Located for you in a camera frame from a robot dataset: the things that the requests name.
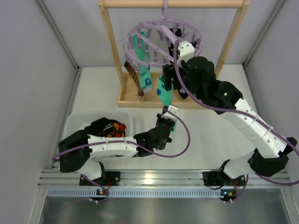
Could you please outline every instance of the wooden stand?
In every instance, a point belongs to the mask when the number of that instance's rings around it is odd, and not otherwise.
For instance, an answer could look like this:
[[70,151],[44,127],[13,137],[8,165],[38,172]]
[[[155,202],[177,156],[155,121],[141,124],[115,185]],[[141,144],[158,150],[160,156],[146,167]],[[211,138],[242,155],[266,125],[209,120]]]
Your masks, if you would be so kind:
[[[233,45],[234,39],[240,28],[244,15],[249,6],[249,0],[168,0],[169,8],[237,8],[232,25],[224,42],[222,51],[215,67],[216,77],[225,63],[228,53]],[[163,0],[99,0],[99,7],[105,29],[110,41],[113,59],[117,74],[121,83],[119,107],[140,107],[140,108],[161,108],[163,105],[157,96],[157,76],[159,73],[152,73],[153,89],[141,100],[137,96],[137,87],[128,73],[122,71],[122,64],[118,55],[112,24],[109,16],[109,8],[163,8]],[[190,98],[183,100],[177,91],[172,95],[173,104],[181,109],[203,109]]]

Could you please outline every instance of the white wall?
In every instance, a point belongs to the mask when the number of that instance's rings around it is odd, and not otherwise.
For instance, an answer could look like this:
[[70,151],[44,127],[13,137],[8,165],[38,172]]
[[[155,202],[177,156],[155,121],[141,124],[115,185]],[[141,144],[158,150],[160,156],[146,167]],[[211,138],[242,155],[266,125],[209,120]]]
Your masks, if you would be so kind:
[[[113,65],[97,0],[44,0],[80,65]],[[227,63],[243,63],[278,0],[251,0]],[[110,9],[116,43],[124,62],[123,41],[139,21],[161,18],[160,9]],[[169,17],[191,23],[205,38],[202,55],[216,62],[234,9],[170,9]]]
[[75,69],[34,0],[0,1],[0,223],[27,223]]
[[[299,141],[299,1],[287,0],[248,65],[251,87],[263,118],[285,137]],[[292,152],[288,172],[299,179]],[[299,198],[299,186],[296,189]]]

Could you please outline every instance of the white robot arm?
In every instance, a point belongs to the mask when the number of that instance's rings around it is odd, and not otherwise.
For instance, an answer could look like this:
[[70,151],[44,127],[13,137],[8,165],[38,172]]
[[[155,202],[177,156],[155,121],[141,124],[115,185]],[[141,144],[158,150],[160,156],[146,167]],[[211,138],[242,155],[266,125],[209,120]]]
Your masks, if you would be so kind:
[[[270,131],[272,127],[265,128],[257,122],[258,119],[264,121],[253,111],[242,93],[233,84],[216,80],[212,62],[204,57],[194,57],[192,44],[187,41],[181,42],[178,45],[178,51],[177,63],[181,81],[191,94],[208,106],[238,110],[255,117],[252,119],[235,112],[215,110],[217,114],[235,125],[256,147],[254,151],[245,156],[225,161],[220,172],[230,179],[235,179],[251,173],[269,177],[282,170],[288,162],[286,155],[292,149]],[[164,65],[163,72],[162,80],[167,91],[172,86],[176,86],[178,90],[182,88],[181,84],[178,85],[181,81],[178,81],[173,64]],[[297,144],[294,138],[288,138],[288,140],[293,145]]]
[[[168,111],[178,115],[179,108],[170,105]],[[60,171],[63,173],[78,172],[90,180],[105,179],[103,161],[151,155],[135,144],[150,151],[165,149],[166,143],[171,142],[169,135],[177,121],[169,112],[157,115],[156,127],[134,136],[105,138],[87,134],[85,130],[75,132],[59,143],[59,152],[63,153],[76,146],[83,146],[59,157]]]

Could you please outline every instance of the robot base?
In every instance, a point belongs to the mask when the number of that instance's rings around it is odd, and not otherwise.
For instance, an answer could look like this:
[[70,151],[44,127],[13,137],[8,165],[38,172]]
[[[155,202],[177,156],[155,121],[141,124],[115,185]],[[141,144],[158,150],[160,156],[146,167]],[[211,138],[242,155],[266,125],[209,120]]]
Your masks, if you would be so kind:
[[[121,180],[121,173],[116,171],[105,171],[106,178],[103,177],[93,180],[94,182],[102,185],[108,186],[110,182],[110,186],[118,186],[118,183]],[[88,180],[84,179],[83,177],[80,178],[80,186],[94,186]]]
[[238,178],[230,179],[226,174],[224,175],[226,176],[226,178],[221,177],[219,171],[203,172],[205,186],[234,186],[234,181],[236,181],[238,187],[244,186],[245,184],[244,176],[239,176]]

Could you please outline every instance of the white floor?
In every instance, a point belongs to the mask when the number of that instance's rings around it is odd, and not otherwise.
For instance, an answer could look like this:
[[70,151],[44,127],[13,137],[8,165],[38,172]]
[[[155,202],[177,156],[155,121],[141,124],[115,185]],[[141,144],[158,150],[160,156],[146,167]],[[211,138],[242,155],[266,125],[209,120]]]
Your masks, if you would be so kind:
[[[224,65],[219,79],[233,83],[255,108],[241,65]],[[156,114],[162,109],[119,108],[119,87],[115,67],[83,68],[73,113],[124,110],[133,115],[136,133],[153,128]],[[151,155],[106,161],[105,169],[213,169],[219,168],[226,159],[245,155],[255,148],[233,125],[213,111],[180,110],[180,117],[191,133],[191,145],[185,154],[171,159]],[[172,155],[185,148],[187,135],[182,125],[177,125],[172,139],[165,150],[158,152]]]

